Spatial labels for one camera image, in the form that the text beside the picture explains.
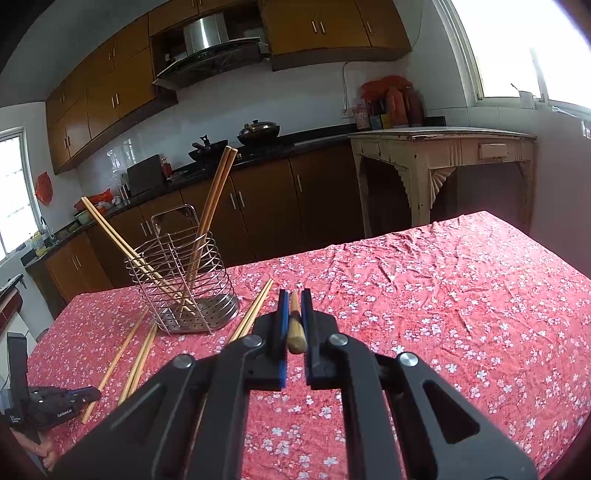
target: red floral tablecloth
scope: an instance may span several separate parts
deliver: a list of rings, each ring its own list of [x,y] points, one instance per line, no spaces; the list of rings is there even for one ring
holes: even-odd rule
[[[266,280],[310,288],[316,309],[373,351],[419,354],[534,460],[540,475],[561,456],[591,408],[591,281],[520,231],[480,212],[352,244],[235,267],[241,313],[212,336],[159,334],[143,381],[180,353],[218,352]],[[98,385],[144,306],[134,288],[70,303],[29,359],[31,385]],[[116,406],[147,334],[119,362],[87,425],[51,435],[70,449]],[[287,388],[254,392],[244,478],[346,478],[338,391],[306,387],[290,355]]]

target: white painted table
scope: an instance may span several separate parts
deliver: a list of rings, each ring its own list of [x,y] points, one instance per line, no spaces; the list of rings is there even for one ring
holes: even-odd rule
[[[400,175],[412,213],[412,226],[430,223],[441,186],[464,165],[515,162],[522,175],[520,218],[529,233],[535,192],[535,137],[471,127],[417,127],[373,130],[349,135],[359,182],[366,238],[372,237],[368,184],[362,159],[390,163]]]

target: kitchen cabinet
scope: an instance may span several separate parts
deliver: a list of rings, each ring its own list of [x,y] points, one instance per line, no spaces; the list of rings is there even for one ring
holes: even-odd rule
[[[350,145],[290,159],[306,250],[363,238],[363,217]]]
[[[152,216],[166,212],[173,208],[180,207],[181,205],[184,205],[181,193],[172,192],[167,195],[158,197],[154,200],[150,200],[149,202],[143,203],[139,206],[139,210],[142,213],[142,216],[144,217],[148,233],[152,238],[156,234],[156,232],[154,232],[154,228],[152,227]],[[168,212],[165,215],[161,216],[158,219],[158,224],[160,226],[159,235],[180,232],[182,230],[186,230],[187,228],[191,228],[192,226],[194,226],[191,220],[183,212],[179,210],[175,212]]]
[[[70,160],[70,151],[66,138],[66,119],[64,117],[47,127],[49,152],[54,169],[60,168]]]
[[[232,181],[257,260],[305,250],[289,160],[239,170]]]
[[[148,240],[148,230],[139,207],[119,213],[107,221],[132,248],[138,248]],[[125,262],[127,257],[105,231],[99,225],[95,225],[88,229],[87,234],[96,257],[113,286],[123,288],[133,285],[134,281]]]
[[[150,46],[148,15],[143,15],[119,30],[113,38],[113,62],[115,69]]]
[[[355,0],[320,0],[317,5],[324,48],[369,47]]]
[[[66,140],[68,143],[69,160],[90,141],[88,105],[86,98],[80,98],[66,112],[64,123],[66,124]]]
[[[181,191],[184,202],[195,208],[199,218],[203,213],[211,184],[211,181],[203,181]],[[230,178],[220,195],[210,229],[226,267],[255,261],[244,218],[239,210],[238,196]]]
[[[153,80],[150,48],[143,49],[115,69],[113,94],[119,118],[156,98]]]
[[[267,0],[261,16],[273,55],[324,46],[314,0]]]
[[[108,75],[114,70],[114,46],[115,40],[111,37],[83,60],[82,65],[87,84],[96,82],[98,79]]]
[[[88,125],[90,136],[96,137],[119,120],[115,105],[115,72],[88,84]]]
[[[47,260],[47,267],[68,303],[80,293],[112,288],[86,233],[61,247]]]
[[[199,15],[199,0],[169,0],[148,12],[150,36]]]
[[[355,0],[372,47],[410,51],[406,30],[392,0]]]

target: kitchen counter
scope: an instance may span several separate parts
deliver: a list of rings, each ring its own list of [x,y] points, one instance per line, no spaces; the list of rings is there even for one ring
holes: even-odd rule
[[[355,124],[336,125],[334,127],[317,128],[314,130],[307,130],[303,132],[296,132],[294,134],[282,135],[279,137],[281,143],[284,144],[284,148],[274,148],[269,154],[262,154],[255,158],[249,158],[242,160],[237,158],[232,166],[232,171],[242,170],[244,168],[253,167],[267,162],[272,162],[282,158],[287,158],[293,155],[304,154],[314,150],[321,150],[322,148],[329,148],[335,145],[343,145],[349,142],[348,135],[355,132]],[[211,169],[200,170],[193,174],[187,174],[181,177],[177,177],[163,184],[161,187],[151,189],[147,192],[140,193],[131,197],[119,205],[110,208],[106,213],[105,217],[113,217],[119,213],[122,213],[130,208],[141,205],[142,203],[148,202],[155,198],[158,198],[167,193],[175,192],[189,185],[205,181],[213,178],[215,175],[215,169],[217,165]],[[25,265],[25,269],[30,268],[40,260],[46,260],[48,257],[58,251],[63,245],[67,244],[70,240],[85,232],[90,227],[96,224],[95,221],[91,221],[87,225],[82,225],[79,229],[74,231],[67,238],[58,241],[55,245],[47,250],[40,257],[33,258],[29,263]]]

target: range hood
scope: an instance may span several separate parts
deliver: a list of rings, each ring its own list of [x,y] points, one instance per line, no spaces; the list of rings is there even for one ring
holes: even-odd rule
[[[261,37],[228,39],[223,14],[200,18],[187,25],[183,34],[186,56],[157,74],[154,85],[180,90],[268,57],[268,46]]]

